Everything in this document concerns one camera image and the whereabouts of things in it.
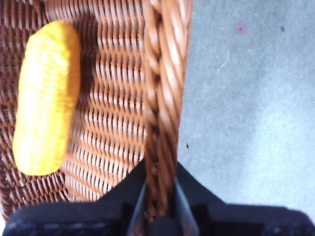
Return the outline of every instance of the yellow toy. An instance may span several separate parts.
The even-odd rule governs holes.
[[[26,45],[13,137],[17,168],[47,175],[65,161],[80,91],[80,39],[72,25],[54,21]]]

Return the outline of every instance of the black plastic part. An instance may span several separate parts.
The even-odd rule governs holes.
[[[162,217],[153,221],[148,226],[148,236],[181,236],[182,227],[170,217]]]
[[[142,161],[125,180],[95,203],[46,203],[23,207],[13,214],[3,236],[125,235],[145,176]],[[225,204],[180,164],[177,179],[201,235],[315,236],[314,225],[302,212],[284,207]],[[159,220],[149,225],[149,235],[154,235],[156,225],[178,229],[169,219]]]

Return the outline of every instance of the basket handle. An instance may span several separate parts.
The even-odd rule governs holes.
[[[172,214],[192,0],[144,0],[147,215]]]

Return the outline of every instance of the wicker basket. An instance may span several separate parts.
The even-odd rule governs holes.
[[[0,2],[0,200],[4,218],[23,205],[95,201],[144,156],[148,214],[168,214],[191,1]],[[59,19],[75,26],[82,45],[82,86],[67,161],[51,175],[27,176],[16,169],[12,153],[19,71],[28,37]]]

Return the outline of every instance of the pink speck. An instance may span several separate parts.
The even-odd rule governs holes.
[[[246,24],[236,24],[235,33],[236,34],[246,34],[247,33],[247,25]]]

